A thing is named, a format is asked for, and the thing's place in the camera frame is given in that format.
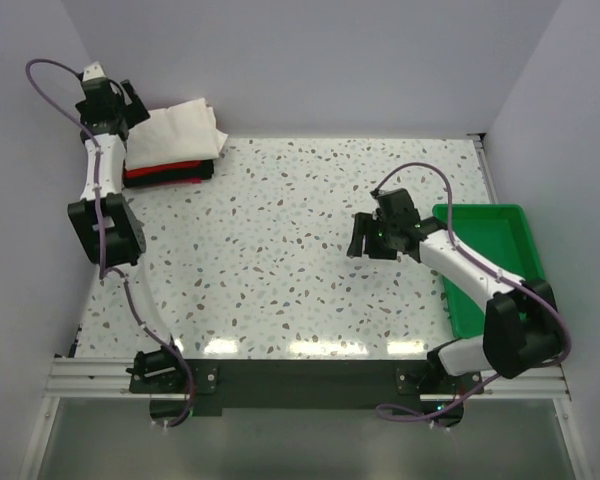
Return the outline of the white t-shirt red print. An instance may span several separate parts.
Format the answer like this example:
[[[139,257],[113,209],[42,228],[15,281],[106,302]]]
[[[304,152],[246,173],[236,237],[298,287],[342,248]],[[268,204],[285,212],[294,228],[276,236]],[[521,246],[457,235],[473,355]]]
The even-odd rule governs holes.
[[[149,114],[148,120],[130,130],[125,160],[128,170],[213,160],[228,139],[205,98],[154,109]]]

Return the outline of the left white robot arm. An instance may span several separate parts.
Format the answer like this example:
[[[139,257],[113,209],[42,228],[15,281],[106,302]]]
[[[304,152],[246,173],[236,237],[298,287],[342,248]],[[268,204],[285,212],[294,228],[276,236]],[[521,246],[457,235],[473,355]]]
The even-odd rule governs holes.
[[[76,104],[88,165],[80,199],[67,207],[70,222],[102,278],[118,280],[137,329],[159,345],[139,353],[131,375],[142,381],[164,369],[180,368],[181,352],[162,320],[151,292],[143,256],[146,238],[123,194],[129,130],[149,118],[132,85],[106,76],[81,75],[84,99]]]

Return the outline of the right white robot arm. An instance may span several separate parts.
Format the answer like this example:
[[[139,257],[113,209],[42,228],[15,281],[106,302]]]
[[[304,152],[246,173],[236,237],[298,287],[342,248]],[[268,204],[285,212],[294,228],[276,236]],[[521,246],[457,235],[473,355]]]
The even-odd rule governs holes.
[[[440,378],[491,369],[512,379],[566,353],[570,341],[550,285],[525,280],[478,254],[452,229],[451,220],[421,218],[404,189],[374,191],[377,208],[354,216],[350,258],[395,260],[407,255],[460,288],[484,315],[482,334],[431,351]]]

